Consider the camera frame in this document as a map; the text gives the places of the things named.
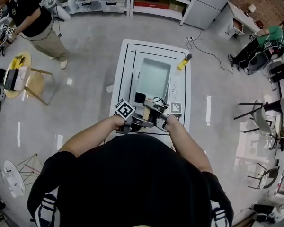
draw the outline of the black t-shirt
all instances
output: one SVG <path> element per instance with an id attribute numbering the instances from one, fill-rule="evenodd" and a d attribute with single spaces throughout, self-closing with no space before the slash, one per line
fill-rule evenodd
<path id="1" fill-rule="evenodd" d="M 40 34 L 52 21 L 51 13 L 45 7 L 40 6 L 39 2 L 40 0 L 17 0 L 16 4 L 15 0 L 11 0 L 7 3 L 9 15 L 17 27 L 27 16 L 32 15 L 40 7 L 40 17 L 22 32 L 27 37 L 34 37 Z"/>
<path id="2" fill-rule="evenodd" d="M 209 227 L 211 201 L 233 210 L 217 177 L 154 137 L 116 137 L 76 158 L 58 152 L 44 164 L 27 202 L 31 215 L 58 188 L 60 226 Z"/>

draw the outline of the green shirt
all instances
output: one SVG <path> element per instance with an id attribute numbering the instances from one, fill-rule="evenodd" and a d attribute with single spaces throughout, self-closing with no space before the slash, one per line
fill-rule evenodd
<path id="1" fill-rule="evenodd" d="M 263 35 L 257 38 L 257 41 L 259 42 L 261 48 L 263 48 L 266 40 L 276 40 L 284 46 L 284 31 L 282 30 L 282 28 L 280 26 L 268 26 L 268 30 L 270 32 L 269 35 Z"/>

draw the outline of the refrigerator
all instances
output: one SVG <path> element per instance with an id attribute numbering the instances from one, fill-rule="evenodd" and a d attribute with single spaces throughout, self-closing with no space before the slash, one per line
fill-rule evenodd
<path id="1" fill-rule="evenodd" d="M 184 23 L 207 29 L 229 0 L 195 0 Z"/>

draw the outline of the gray floor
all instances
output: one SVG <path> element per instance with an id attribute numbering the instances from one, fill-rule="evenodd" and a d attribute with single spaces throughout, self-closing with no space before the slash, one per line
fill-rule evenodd
<path id="1" fill-rule="evenodd" d="M 185 44 L 186 36 L 196 38 L 200 30 L 188 25 L 179 26 L 177 21 L 161 17 L 134 14 L 130 18 L 125 14 L 91 13 L 61 23 L 61 32 L 61 39 L 71 54 L 65 70 L 60 69 L 58 61 L 50 61 L 21 38 L 7 49 L 4 58 L 0 58 L 0 67 L 7 68 L 16 53 L 29 51 L 32 67 L 51 71 L 59 85 L 49 106 L 22 94 L 5 100 L 0 118 L 1 167 L 5 160 L 19 163 L 34 153 L 44 163 L 57 152 L 58 135 L 63 137 L 64 143 L 75 133 L 108 116 L 111 94 L 106 92 L 106 86 L 114 82 L 123 39 Z M 195 44 L 218 56 L 222 66 L 229 70 L 227 55 L 236 54 L 240 49 L 237 41 L 221 41 L 211 30 L 203 31 Z M 250 109 L 238 107 L 239 102 L 272 100 L 276 92 L 272 93 L 261 72 L 251 77 L 236 70 L 230 74 L 220 68 L 215 57 L 195 47 L 191 52 L 190 134 L 206 151 L 237 214 L 266 194 L 265 190 L 247 187 L 257 185 L 257 181 L 248 179 L 247 174 L 260 170 L 256 169 L 257 162 L 273 166 L 275 151 L 267 149 L 266 136 L 258 132 L 241 132 L 255 127 L 252 121 L 247 117 L 234 121 L 233 117 Z M 206 123 L 207 96 L 211 96 L 210 126 Z M 27 226 L 30 219 L 26 208 L 28 193 L 29 188 L 25 196 L 14 199 L 0 175 L 0 194 L 11 208 L 8 214 L 22 227 Z M 247 214 L 247 211 L 242 212 L 234 222 Z"/>

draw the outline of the black pants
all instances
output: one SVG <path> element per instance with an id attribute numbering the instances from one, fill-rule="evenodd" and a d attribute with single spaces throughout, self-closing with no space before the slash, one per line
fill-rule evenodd
<path id="1" fill-rule="evenodd" d="M 265 112 L 267 112 L 267 111 L 276 111 L 276 112 L 282 114 L 281 100 L 272 102 L 270 104 L 264 104 L 263 108 L 264 108 Z"/>
<path id="2" fill-rule="evenodd" d="M 269 205 L 255 204 L 253 210 L 259 214 L 271 214 L 274 207 Z"/>
<path id="3" fill-rule="evenodd" d="M 284 79 L 284 64 L 277 66 L 275 68 L 272 68 L 270 70 L 271 74 L 275 74 L 274 76 L 272 76 L 270 79 L 272 82 L 278 82 L 281 79 Z"/>
<path id="4" fill-rule="evenodd" d="M 233 58 L 234 64 L 240 64 L 241 68 L 245 68 L 248 66 L 251 58 L 256 54 L 256 52 L 261 51 L 261 47 L 257 39 L 254 39 L 250 42 L 240 53 Z"/>

